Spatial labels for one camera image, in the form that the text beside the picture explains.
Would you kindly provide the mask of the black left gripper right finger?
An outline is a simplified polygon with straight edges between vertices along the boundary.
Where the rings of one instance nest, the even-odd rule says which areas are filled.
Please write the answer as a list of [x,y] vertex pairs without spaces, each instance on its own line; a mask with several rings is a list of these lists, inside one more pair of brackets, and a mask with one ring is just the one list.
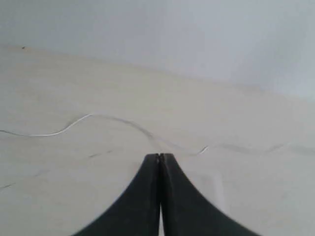
[[166,236],[256,236],[209,202],[185,175],[175,156],[159,161],[163,228]]

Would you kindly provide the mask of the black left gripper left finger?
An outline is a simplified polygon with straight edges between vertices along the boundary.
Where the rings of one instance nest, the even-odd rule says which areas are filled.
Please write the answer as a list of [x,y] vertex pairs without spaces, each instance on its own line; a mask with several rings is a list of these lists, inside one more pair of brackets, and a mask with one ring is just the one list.
[[119,198],[76,236],[157,236],[160,196],[159,155],[145,156],[137,174]]

